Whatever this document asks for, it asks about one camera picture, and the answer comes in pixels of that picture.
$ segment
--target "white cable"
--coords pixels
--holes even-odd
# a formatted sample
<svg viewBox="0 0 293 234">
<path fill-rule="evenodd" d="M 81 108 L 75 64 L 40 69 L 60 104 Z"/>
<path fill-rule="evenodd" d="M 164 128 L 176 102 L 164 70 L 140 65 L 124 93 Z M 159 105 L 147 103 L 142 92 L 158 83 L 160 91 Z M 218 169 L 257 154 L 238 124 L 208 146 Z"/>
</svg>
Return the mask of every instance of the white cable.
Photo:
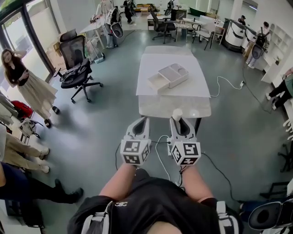
<svg viewBox="0 0 293 234">
<path fill-rule="evenodd" d="M 218 92 L 218 94 L 217 94 L 216 96 L 211 95 L 211 97 L 218 97 L 218 96 L 220 95 L 220 84 L 219 84 L 219 78 L 222 78 L 222 79 L 228 81 L 228 83 L 229 83 L 234 89 L 236 89 L 236 90 L 241 90 L 241 89 L 242 89 L 242 86 L 241 86 L 240 88 L 236 88 L 236 87 L 234 87 L 234 86 L 230 83 L 229 80 L 227 80 L 227 79 L 224 78 L 224 77 L 218 76 L 218 77 L 217 77 L 217 83 L 218 83 L 218 86 L 219 86 L 219 92 Z"/>
<path fill-rule="evenodd" d="M 164 163 L 162 162 L 162 160 L 161 160 L 161 158 L 160 158 L 160 155 L 159 155 L 159 153 L 158 153 L 158 151 L 157 151 L 157 145 L 159 144 L 159 142 L 160 142 L 160 140 L 161 140 L 162 137 L 167 137 L 167 138 L 169 138 L 169 136 L 167 136 L 167 135 L 163 135 L 163 136 L 161 136 L 161 137 L 159 138 L 159 140 L 158 140 L 157 143 L 156 143 L 156 153 L 157 153 L 157 156 L 158 156 L 158 158 L 159 158 L 159 160 L 160 160 L 160 162 L 161 162 L 161 164 L 162 164 L 162 166 L 163 166 L 165 172 L 166 172 L 167 175 L 168 175 L 169 181 L 171 181 L 171 179 L 170 179 L 170 175 L 169 175 L 169 173 L 167 172 L 167 170 L 166 170 L 166 168 L 165 168 L 165 166 L 164 166 Z"/>
</svg>

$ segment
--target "beige pants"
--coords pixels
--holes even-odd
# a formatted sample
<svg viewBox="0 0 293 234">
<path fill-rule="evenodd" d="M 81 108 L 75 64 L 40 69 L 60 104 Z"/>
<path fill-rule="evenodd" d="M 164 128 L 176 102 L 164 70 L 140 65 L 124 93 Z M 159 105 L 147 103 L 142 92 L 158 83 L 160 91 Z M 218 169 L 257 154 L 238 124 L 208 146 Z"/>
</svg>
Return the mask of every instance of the beige pants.
<svg viewBox="0 0 293 234">
<path fill-rule="evenodd" d="M 10 133 L 7 133 L 5 156 L 3 162 L 30 170 L 41 169 L 41 166 L 39 164 L 26 160 L 19 153 L 33 156 L 36 158 L 38 158 L 41 155 L 41 152 L 35 149 L 34 147 L 22 143 L 19 139 L 12 136 Z"/>
</svg>

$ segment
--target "sandal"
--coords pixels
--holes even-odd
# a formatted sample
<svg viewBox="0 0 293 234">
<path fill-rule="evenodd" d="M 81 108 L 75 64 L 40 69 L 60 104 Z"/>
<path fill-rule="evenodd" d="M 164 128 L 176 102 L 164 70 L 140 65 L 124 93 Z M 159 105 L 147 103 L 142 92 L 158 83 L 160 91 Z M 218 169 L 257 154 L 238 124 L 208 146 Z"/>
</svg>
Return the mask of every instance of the sandal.
<svg viewBox="0 0 293 234">
<path fill-rule="evenodd" d="M 52 107 L 52 110 L 55 112 L 56 115 L 60 113 L 60 110 L 55 106 Z"/>
<path fill-rule="evenodd" d="M 45 123 L 45 126 L 46 126 L 47 128 L 50 128 L 50 127 L 51 127 L 51 121 L 50 121 L 49 119 L 45 119 L 45 120 L 44 120 L 44 123 Z"/>
</svg>

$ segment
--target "dark blue shirt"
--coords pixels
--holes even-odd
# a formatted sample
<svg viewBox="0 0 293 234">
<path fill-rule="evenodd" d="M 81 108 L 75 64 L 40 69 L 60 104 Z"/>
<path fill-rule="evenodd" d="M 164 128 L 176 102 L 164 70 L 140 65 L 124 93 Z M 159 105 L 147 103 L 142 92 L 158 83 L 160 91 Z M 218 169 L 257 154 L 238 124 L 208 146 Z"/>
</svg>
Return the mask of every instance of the dark blue shirt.
<svg viewBox="0 0 293 234">
<path fill-rule="evenodd" d="M 2 163 L 6 184 L 0 187 L 0 199 L 26 202 L 30 200 L 29 183 L 24 173 Z"/>
</svg>

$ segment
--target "white chair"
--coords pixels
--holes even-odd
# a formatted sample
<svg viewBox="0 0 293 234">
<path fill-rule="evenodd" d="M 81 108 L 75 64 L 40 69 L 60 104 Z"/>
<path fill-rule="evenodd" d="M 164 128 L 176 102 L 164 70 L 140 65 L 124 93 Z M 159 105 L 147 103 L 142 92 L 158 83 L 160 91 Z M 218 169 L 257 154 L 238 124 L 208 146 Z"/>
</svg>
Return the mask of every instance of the white chair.
<svg viewBox="0 0 293 234">
<path fill-rule="evenodd" d="M 210 22 L 210 23 L 202 25 L 200 30 L 195 31 L 195 35 L 194 35 L 192 43 L 194 42 L 195 37 L 198 34 L 200 41 L 201 41 L 201 36 L 207 40 L 206 47 L 207 47 L 208 43 L 211 41 L 211 45 L 210 45 L 210 48 L 211 48 L 212 41 L 213 41 L 213 38 L 215 35 L 215 30 L 216 30 L 216 26 L 215 26 L 214 22 Z"/>
</svg>

